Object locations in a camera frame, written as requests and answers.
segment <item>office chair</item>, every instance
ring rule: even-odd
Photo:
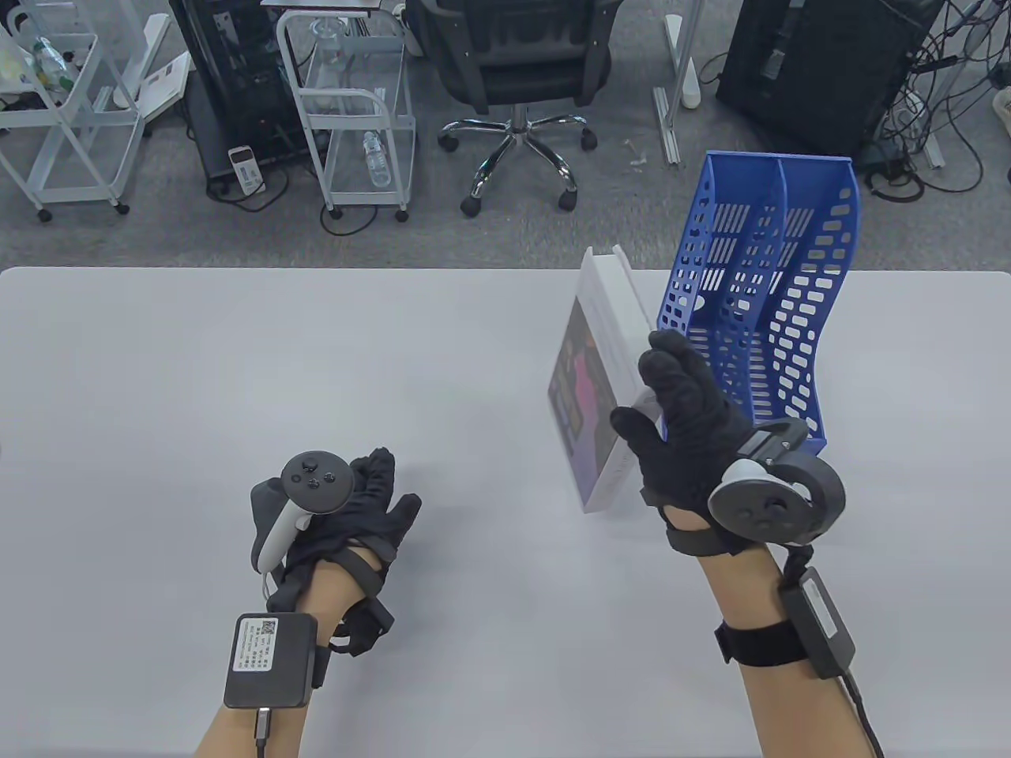
[[[537,138],[551,126],[582,129],[580,146],[596,148],[596,135],[577,115],[532,121],[530,103],[572,98],[588,105],[608,81],[608,40],[622,0],[407,0],[408,23],[419,37],[449,94],[485,115],[490,105],[513,106],[504,123],[463,118],[439,132],[447,153],[460,143],[456,134],[477,131],[499,134],[494,152],[474,175],[470,194],[460,209],[473,218],[495,168],[522,143],[547,161],[561,177],[564,191],[558,207],[571,211],[576,183],[565,160]]]

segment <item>hand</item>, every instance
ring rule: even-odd
[[[649,336],[652,350],[639,359],[643,382],[656,393],[667,424],[667,441],[656,424],[634,408],[615,408],[611,425],[639,459],[643,484],[682,511],[712,528],[732,554],[752,543],[728,532],[709,511],[709,496],[753,432],[740,408],[717,386],[713,372],[688,340],[674,329]],[[675,529],[698,519],[672,512],[661,516]]]
[[[359,555],[367,549],[366,562],[379,566],[381,583],[396,557],[407,531],[422,507],[416,494],[403,495],[392,509],[393,472],[396,463],[385,448],[372,451],[368,458],[351,462],[355,491],[347,504],[335,513],[313,516],[308,529],[300,532],[288,549],[277,591],[267,601],[268,610],[294,610],[308,588],[319,561],[337,562],[338,554],[355,548]],[[368,587],[362,587],[369,594]]]

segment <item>chrome chair leg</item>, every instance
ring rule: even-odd
[[[527,145],[530,146],[532,151],[554,167],[555,172],[557,172],[558,176],[560,176],[562,181],[565,183],[566,192],[575,192],[578,189],[575,185],[575,177],[572,176],[572,169],[570,169],[568,164],[565,163],[564,158],[559,156],[536,136],[528,134]]]
[[[473,218],[481,212],[481,195],[484,194],[484,188],[488,186],[491,174],[494,173],[505,154],[513,150],[517,138],[517,135],[512,132],[507,134],[505,138],[495,148],[494,153],[488,156],[477,169],[477,173],[474,174],[474,183],[470,185],[470,194],[463,198],[463,202],[460,203],[460,210],[463,211],[464,215]]]
[[[454,131],[486,131],[501,134],[509,131],[509,124],[493,121],[479,121],[476,118],[461,118],[459,121],[447,123],[439,131],[439,136],[452,134]]]
[[[586,119],[582,116],[576,115],[563,115],[563,116],[548,116],[547,118],[538,118],[536,121],[530,124],[531,130],[539,129],[542,126],[571,126],[576,125],[582,126],[584,129],[589,128],[589,124],[586,123]]]
[[[487,159],[480,165],[477,169],[477,173],[474,174],[474,183],[470,186],[470,196],[476,199],[480,199],[481,195],[484,194],[484,188],[488,184],[488,180],[491,179],[491,174],[501,163],[501,160],[505,157],[513,146],[516,145],[516,135],[509,134],[504,139],[499,143],[498,147],[495,148],[494,153],[487,157]]]

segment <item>label sticker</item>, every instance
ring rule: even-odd
[[[831,640],[839,630],[836,629],[835,622],[832,621],[832,614],[828,612],[828,605],[825,604],[825,599],[821,596],[818,582],[814,579],[808,579],[804,582],[804,594],[808,596],[808,602],[815,609],[815,615],[818,617],[822,631]]]
[[[243,619],[233,671],[270,671],[274,665],[277,619]]]

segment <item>forearm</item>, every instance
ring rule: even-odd
[[[357,551],[378,567],[375,557]],[[315,617],[316,644],[330,643],[334,630],[352,605],[365,595],[347,571],[333,563],[316,564],[312,582],[298,609]],[[271,720],[266,758],[296,758],[308,708],[275,710]],[[195,758],[257,758],[254,741],[255,710],[234,710],[221,706],[196,749]]]
[[[777,592],[783,574],[766,548],[700,558],[699,564],[732,629],[787,619]],[[740,671],[764,758],[874,758],[839,683],[819,679],[807,661]]]

